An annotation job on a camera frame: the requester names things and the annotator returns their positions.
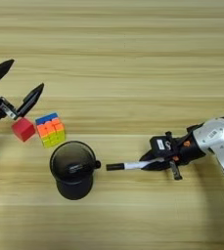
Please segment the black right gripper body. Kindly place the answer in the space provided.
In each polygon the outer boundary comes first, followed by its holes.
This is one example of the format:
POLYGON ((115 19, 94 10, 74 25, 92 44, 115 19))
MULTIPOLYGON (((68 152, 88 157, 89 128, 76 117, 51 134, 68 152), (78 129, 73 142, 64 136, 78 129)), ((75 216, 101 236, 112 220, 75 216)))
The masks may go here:
POLYGON ((170 150, 165 156, 176 181, 182 180, 179 166, 188 165, 191 161, 202 158, 205 153, 199 148, 192 132, 182 138, 173 138, 171 132, 165 133, 170 150))

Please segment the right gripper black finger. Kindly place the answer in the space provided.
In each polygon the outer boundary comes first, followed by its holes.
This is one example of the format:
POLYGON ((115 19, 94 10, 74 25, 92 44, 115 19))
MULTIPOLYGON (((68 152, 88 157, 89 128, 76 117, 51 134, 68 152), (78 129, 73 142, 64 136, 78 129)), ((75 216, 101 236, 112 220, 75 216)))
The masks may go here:
POLYGON ((163 160, 162 157, 155 156, 154 152, 152 150, 147 151, 141 158, 141 161, 159 161, 161 162, 163 160))
POLYGON ((170 167, 167 161, 153 161, 143 167, 144 171, 163 171, 170 167))

